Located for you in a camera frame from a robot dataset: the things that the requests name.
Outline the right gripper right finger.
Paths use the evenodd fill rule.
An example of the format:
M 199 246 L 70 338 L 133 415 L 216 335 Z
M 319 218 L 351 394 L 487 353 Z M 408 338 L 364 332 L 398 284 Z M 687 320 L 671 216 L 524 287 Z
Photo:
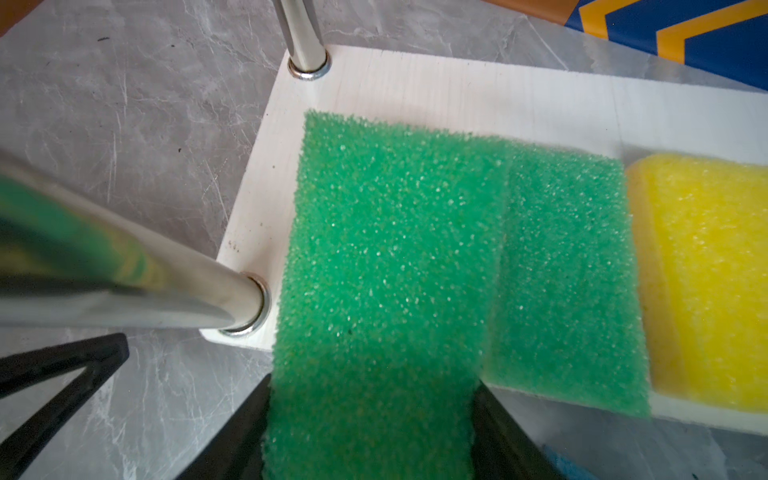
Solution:
M 563 479 L 484 384 L 473 398 L 471 449 L 476 479 Z

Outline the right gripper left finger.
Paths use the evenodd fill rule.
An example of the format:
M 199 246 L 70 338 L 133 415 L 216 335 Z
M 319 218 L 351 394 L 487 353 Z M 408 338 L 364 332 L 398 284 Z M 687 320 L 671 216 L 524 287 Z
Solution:
M 271 375 L 267 374 L 202 452 L 177 476 L 182 479 L 263 479 Z

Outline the green yellow sponge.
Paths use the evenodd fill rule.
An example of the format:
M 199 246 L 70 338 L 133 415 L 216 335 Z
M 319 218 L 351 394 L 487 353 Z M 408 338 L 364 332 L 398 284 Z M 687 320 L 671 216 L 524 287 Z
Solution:
M 633 417 L 650 373 L 623 164 L 584 152 L 511 152 L 484 380 Z

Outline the blue sponge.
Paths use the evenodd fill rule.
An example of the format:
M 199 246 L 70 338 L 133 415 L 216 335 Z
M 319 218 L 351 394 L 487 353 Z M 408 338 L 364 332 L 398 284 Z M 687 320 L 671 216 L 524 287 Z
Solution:
M 550 447 L 543 445 L 542 453 L 552 463 L 552 465 L 564 476 L 567 480 L 590 480 L 592 475 L 590 472 L 584 470 L 579 465 L 573 463 L 565 456 L 557 453 Z

